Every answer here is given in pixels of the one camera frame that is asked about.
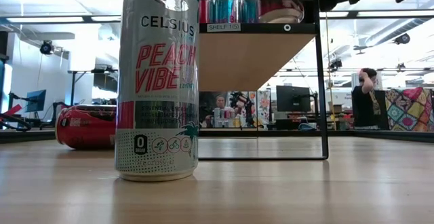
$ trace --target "silver can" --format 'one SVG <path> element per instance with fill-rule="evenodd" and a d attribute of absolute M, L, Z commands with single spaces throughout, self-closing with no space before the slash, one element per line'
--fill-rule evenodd
<path fill-rule="evenodd" d="M 170 181 L 197 167 L 199 0 L 124 0 L 115 168 Z"/>

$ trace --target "patterned blanket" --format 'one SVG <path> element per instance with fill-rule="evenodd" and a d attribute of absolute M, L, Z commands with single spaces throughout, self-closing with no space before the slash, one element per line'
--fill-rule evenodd
<path fill-rule="evenodd" d="M 390 130 L 434 131 L 431 90 L 389 90 L 386 92 L 386 108 Z"/>

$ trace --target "shelf label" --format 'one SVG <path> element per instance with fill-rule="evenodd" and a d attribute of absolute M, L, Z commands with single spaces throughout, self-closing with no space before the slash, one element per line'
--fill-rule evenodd
<path fill-rule="evenodd" d="M 207 32 L 241 31 L 240 24 L 208 24 Z"/>

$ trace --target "dark hair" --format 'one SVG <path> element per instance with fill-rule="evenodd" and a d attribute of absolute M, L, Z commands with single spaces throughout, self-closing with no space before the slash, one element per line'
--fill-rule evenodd
<path fill-rule="evenodd" d="M 369 78 L 373 78 L 374 76 L 377 75 L 377 72 L 374 69 L 371 68 L 363 68 L 361 71 L 365 72 L 366 74 L 368 74 Z"/>

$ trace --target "wooden table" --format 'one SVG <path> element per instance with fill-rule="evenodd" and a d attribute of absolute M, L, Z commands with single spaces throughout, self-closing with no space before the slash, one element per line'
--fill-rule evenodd
<path fill-rule="evenodd" d="M 434 222 L 434 145 L 340 137 L 330 149 L 326 162 L 200 162 L 194 177 L 132 183 L 111 151 L 0 145 L 0 224 Z"/>

